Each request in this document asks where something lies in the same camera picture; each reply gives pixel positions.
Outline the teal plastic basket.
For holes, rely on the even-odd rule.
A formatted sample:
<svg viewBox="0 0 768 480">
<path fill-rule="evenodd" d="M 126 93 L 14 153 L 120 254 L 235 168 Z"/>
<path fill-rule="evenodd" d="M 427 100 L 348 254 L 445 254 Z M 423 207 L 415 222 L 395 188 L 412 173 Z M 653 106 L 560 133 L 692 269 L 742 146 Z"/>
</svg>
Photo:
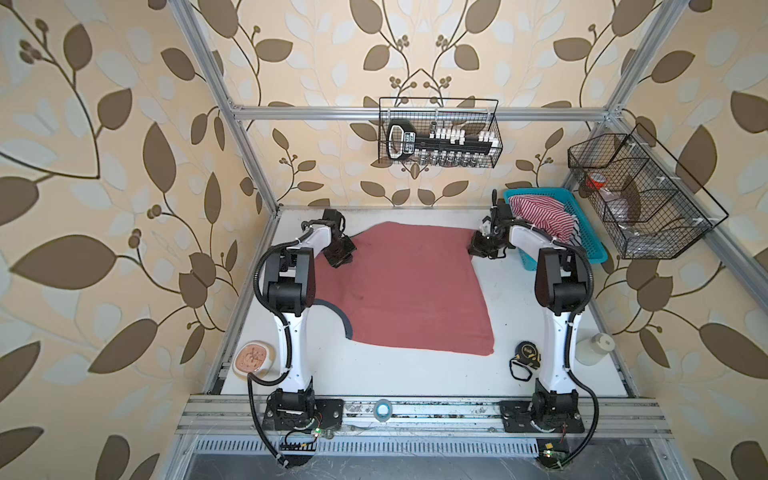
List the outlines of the teal plastic basket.
<svg viewBox="0 0 768 480">
<path fill-rule="evenodd" d="M 518 188 L 508 189 L 504 192 L 504 201 L 510 206 L 508 200 L 515 195 L 543 195 L 552 197 L 565 205 L 566 210 L 574 214 L 581 225 L 582 244 L 574 245 L 582 247 L 591 264 L 601 264 L 608 259 L 605 247 L 598 239 L 597 234 L 589 223 L 572 193 L 563 188 Z"/>
</svg>

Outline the round tan pad dish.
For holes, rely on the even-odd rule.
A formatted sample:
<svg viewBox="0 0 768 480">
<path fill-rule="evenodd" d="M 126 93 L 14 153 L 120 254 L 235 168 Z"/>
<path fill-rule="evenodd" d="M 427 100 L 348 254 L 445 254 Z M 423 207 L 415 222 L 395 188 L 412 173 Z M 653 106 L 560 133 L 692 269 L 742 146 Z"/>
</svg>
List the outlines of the round tan pad dish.
<svg viewBox="0 0 768 480">
<path fill-rule="evenodd" d="M 250 341 L 239 348 L 234 356 L 233 371 L 245 378 L 249 373 L 263 377 L 276 358 L 274 348 L 261 341 Z"/>
</svg>

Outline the red tank top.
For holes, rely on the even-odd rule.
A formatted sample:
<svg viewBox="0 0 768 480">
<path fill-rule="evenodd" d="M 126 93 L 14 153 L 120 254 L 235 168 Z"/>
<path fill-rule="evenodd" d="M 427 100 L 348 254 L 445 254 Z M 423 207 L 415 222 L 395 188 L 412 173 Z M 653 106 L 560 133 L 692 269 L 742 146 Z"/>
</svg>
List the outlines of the red tank top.
<svg viewBox="0 0 768 480">
<path fill-rule="evenodd" d="M 353 236 L 350 262 L 315 261 L 316 302 L 359 343 L 489 356 L 495 339 L 466 228 L 383 222 Z"/>
</svg>

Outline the round blue button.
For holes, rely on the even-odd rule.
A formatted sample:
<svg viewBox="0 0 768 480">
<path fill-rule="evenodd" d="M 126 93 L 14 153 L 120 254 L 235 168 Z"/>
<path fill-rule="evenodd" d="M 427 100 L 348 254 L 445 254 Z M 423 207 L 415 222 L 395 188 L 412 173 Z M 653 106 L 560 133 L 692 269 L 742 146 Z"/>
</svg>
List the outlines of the round blue button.
<svg viewBox="0 0 768 480">
<path fill-rule="evenodd" d="M 393 405 L 387 399 L 380 399 L 374 405 L 374 418 L 381 422 L 387 422 L 393 415 Z"/>
</svg>

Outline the red capped plastic bottle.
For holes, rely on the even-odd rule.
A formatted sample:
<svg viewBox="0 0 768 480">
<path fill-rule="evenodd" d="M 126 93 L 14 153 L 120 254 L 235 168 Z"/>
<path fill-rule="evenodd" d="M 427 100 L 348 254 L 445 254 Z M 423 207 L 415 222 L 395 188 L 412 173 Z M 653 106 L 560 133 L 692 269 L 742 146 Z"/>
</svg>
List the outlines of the red capped plastic bottle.
<svg viewBox="0 0 768 480">
<path fill-rule="evenodd" d="M 612 190 L 608 186 L 608 178 L 596 172 L 587 175 L 586 187 L 590 193 L 596 194 L 597 210 L 604 222 L 620 224 L 638 222 L 637 202 L 631 198 L 628 189 Z"/>
</svg>

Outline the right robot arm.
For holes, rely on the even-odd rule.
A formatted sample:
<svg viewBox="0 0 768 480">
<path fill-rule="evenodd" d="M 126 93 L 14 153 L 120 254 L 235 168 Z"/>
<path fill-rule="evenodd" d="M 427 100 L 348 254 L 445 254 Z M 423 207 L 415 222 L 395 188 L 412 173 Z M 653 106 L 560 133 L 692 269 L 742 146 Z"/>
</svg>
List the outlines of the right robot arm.
<svg viewBox="0 0 768 480">
<path fill-rule="evenodd" d="M 583 223 L 566 202 L 540 193 L 491 194 L 490 213 L 474 233 L 468 252 L 485 259 L 502 259 L 516 249 L 535 259 L 534 295 L 543 310 L 544 343 L 527 360 L 513 364 L 536 366 L 534 392 L 526 407 L 500 405 L 506 428 L 530 428 L 565 436 L 583 434 L 574 448 L 542 446 L 538 463 L 549 470 L 569 466 L 592 440 L 600 417 L 597 394 L 574 370 L 578 328 L 594 294 L 594 274 L 583 245 Z"/>
</svg>

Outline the red white striped garment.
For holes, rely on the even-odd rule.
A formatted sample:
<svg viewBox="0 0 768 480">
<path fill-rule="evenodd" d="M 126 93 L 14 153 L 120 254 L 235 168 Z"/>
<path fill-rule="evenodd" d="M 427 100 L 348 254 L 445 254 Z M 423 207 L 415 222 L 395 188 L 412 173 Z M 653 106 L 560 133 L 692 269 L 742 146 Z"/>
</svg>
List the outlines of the red white striped garment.
<svg viewBox="0 0 768 480">
<path fill-rule="evenodd" d="M 513 214 L 550 236 L 572 245 L 581 245 L 581 225 L 560 201 L 543 195 L 515 195 L 508 200 Z"/>
</svg>

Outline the black socket set tool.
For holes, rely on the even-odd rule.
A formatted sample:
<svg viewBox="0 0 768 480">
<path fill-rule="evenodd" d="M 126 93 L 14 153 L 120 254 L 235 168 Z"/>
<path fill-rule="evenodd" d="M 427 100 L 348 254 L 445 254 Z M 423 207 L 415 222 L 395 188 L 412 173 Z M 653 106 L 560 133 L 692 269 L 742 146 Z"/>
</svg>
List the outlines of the black socket set tool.
<svg viewBox="0 0 768 480">
<path fill-rule="evenodd" d="M 380 155 L 392 162 L 419 165 L 492 168 L 503 151 L 503 142 L 492 126 L 470 122 L 446 127 L 432 120 L 395 119 L 382 124 Z"/>
</svg>

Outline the white plastic bottle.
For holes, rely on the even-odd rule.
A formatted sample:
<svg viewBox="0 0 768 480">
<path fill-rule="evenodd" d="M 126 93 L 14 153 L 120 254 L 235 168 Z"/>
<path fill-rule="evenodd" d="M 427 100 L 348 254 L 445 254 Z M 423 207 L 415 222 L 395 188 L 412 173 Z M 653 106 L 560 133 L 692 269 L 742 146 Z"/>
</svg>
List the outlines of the white plastic bottle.
<svg viewBox="0 0 768 480">
<path fill-rule="evenodd" d="M 576 344 L 576 360 L 582 365 L 593 366 L 610 355 L 616 347 L 613 337 L 606 333 L 596 333 Z"/>
</svg>

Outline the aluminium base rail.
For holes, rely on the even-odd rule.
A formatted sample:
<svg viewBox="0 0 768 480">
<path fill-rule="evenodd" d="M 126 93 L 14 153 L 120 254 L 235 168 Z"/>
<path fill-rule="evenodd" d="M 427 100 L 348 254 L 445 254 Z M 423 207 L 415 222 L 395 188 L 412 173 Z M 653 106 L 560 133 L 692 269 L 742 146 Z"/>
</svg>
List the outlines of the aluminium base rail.
<svg viewBox="0 0 768 480">
<path fill-rule="evenodd" d="M 303 425 L 333 427 L 346 436 L 481 437 L 527 436 L 566 438 L 582 436 L 576 429 L 559 425 L 543 430 L 520 415 L 503 408 L 502 397 L 395 396 L 385 400 L 390 414 L 376 418 L 380 399 L 346 396 L 341 407 L 319 406 L 319 413 Z M 194 395 L 178 422 L 178 434 L 254 434 L 256 432 L 245 395 Z M 596 439 L 671 439 L 660 405 L 652 399 L 608 397 L 599 401 Z"/>
</svg>

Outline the black tape measure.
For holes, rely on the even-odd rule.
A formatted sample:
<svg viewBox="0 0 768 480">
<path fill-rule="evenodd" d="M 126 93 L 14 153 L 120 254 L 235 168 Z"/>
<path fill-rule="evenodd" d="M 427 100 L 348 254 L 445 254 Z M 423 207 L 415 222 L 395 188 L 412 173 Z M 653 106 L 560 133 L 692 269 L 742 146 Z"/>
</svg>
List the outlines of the black tape measure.
<svg viewBox="0 0 768 480">
<path fill-rule="evenodd" d="M 541 366 L 541 355 L 537 346 L 531 341 L 520 342 L 508 366 L 513 379 L 520 382 L 530 381 L 533 373 Z"/>
</svg>

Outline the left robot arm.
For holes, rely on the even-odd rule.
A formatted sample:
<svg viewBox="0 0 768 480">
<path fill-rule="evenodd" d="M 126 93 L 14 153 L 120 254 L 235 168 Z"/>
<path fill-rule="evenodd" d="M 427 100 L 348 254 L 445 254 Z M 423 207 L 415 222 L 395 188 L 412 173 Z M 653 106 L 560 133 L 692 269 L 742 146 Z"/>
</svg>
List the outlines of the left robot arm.
<svg viewBox="0 0 768 480">
<path fill-rule="evenodd" d="M 356 247 L 345 228 L 340 211 L 325 209 L 321 218 L 301 223 L 296 239 L 269 247 L 252 279 L 255 300 L 275 321 L 282 365 L 275 379 L 246 374 L 249 409 L 260 440 L 285 469 L 306 464 L 318 440 L 343 424 L 344 400 L 316 396 L 306 346 L 316 300 L 315 259 L 321 256 L 333 268 L 352 261 Z"/>
</svg>

